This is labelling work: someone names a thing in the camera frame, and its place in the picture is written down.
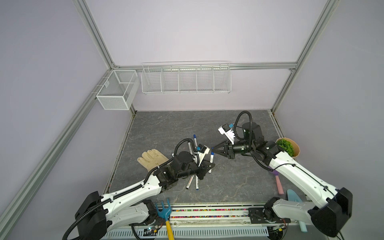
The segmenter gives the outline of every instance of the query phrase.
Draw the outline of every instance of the beige glove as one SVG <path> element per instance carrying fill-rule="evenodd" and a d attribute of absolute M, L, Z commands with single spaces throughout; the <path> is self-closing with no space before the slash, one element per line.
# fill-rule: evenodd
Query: beige glove
<path fill-rule="evenodd" d="M 148 172 L 149 170 L 153 169 L 154 167 L 157 167 L 166 161 L 168 161 L 168 158 L 164 156 L 161 152 L 159 152 L 156 149 L 148 150 L 146 152 L 143 152 L 141 155 L 142 157 L 139 157 L 137 161 L 145 167 Z"/>

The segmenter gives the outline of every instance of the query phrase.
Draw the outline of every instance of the pink handle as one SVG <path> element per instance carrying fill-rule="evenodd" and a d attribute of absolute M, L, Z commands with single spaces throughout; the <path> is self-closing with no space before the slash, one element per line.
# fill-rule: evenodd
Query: pink handle
<path fill-rule="evenodd" d="M 284 190 L 283 190 L 283 186 L 281 185 L 280 178 L 279 178 L 279 176 L 275 176 L 275 177 L 276 177 L 277 190 L 279 191 L 280 195 L 283 195 Z"/>

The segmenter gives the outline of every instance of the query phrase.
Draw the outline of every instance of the yellow handle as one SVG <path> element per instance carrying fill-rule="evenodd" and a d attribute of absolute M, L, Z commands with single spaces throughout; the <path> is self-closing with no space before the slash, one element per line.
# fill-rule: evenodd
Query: yellow handle
<path fill-rule="evenodd" d="M 175 240 L 175 238 L 173 237 L 172 228 L 170 228 L 169 221 L 166 221 L 166 225 L 167 225 L 168 239 Z"/>

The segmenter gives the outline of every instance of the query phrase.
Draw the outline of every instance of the blue garden fork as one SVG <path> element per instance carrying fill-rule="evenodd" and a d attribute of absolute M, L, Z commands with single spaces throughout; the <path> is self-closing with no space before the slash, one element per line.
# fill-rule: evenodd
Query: blue garden fork
<path fill-rule="evenodd" d="M 156 210 L 157 210 L 157 214 L 159 215 L 159 217 L 165 219 L 165 221 L 166 221 L 168 239 L 169 240 L 175 240 L 175 238 L 173 236 L 172 229 L 170 227 L 169 219 L 168 219 L 170 213 L 172 212 L 172 208 L 170 207 L 169 199 L 167 199 L 167 202 L 168 202 L 168 207 L 164 207 L 164 203 L 163 203 L 163 201 L 161 201 L 161 205 L 163 207 L 163 209 L 161 211 L 159 211 L 159 208 L 157 207 L 157 204 L 156 204 Z"/>

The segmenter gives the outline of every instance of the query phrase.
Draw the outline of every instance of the potted plant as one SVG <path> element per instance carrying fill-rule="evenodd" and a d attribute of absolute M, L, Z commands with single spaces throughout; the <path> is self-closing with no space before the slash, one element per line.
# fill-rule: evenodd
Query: potted plant
<path fill-rule="evenodd" d="M 276 144 L 282 147 L 293 159 L 300 154 L 300 148 L 294 140 L 281 137 L 277 139 Z"/>

